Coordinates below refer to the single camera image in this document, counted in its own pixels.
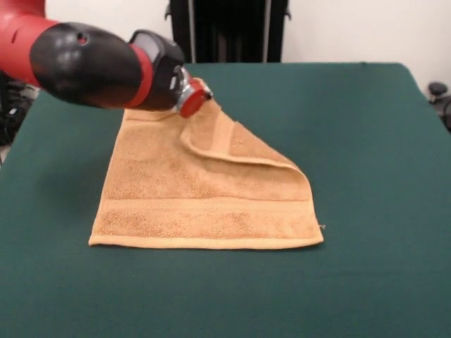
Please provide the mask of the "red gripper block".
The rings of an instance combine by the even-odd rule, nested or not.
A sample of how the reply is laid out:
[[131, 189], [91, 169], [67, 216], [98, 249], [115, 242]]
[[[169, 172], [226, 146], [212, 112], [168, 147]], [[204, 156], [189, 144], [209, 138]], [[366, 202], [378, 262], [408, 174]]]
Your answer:
[[196, 89], [192, 94], [188, 95], [188, 98], [182, 104], [180, 115], [184, 118], [193, 116], [207, 99], [212, 99], [213, 97], [211, 90]]

